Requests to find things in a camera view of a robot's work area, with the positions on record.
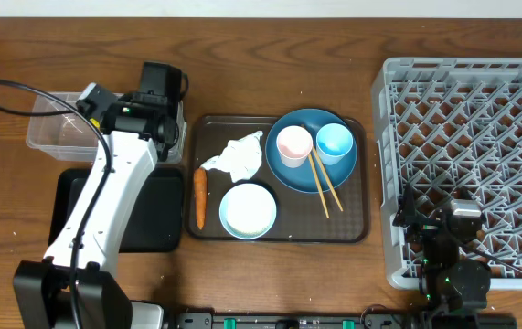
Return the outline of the orange carrot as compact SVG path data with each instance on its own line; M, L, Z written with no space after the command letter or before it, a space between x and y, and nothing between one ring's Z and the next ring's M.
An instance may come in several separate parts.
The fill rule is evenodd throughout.
M207 172L203 168L198 168L194 172L194 196L196 206L197 227L202 230L206 224L208 180Z

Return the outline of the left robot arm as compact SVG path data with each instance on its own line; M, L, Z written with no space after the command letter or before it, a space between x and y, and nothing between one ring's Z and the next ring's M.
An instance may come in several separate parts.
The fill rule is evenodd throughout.
M133 302L114 279L140 190L175 143L182 83L144 82L117 96L92 83L72 109L99 141L89 177L40 262L22 261L13 285L27 328L161 328L162 306Z

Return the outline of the light blue bowl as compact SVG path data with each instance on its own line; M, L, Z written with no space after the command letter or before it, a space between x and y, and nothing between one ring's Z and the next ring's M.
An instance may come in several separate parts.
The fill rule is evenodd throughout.
M277 204L265 187L243 183L222 197L218 215L222 227L232 237L253 240L271 229L277 218Z

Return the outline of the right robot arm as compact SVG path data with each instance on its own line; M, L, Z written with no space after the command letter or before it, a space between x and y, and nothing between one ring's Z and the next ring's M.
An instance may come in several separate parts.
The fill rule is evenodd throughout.
M476 238L485 216L467 192L433 214L422 214L414 191L405 186L393 224L405 239L422 247L420 292L428 305L409 316L403 328L478 328L476 313L487 306L491 271L478 260L461 259L460 247Z

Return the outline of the white napkin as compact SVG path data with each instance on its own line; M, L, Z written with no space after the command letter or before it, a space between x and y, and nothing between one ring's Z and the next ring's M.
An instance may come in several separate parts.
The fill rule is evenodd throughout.
M251 179L262 163L262 131L248 134L238 140L229 140L220 155L215 155L200 167L206 171L228 173L232 183Z

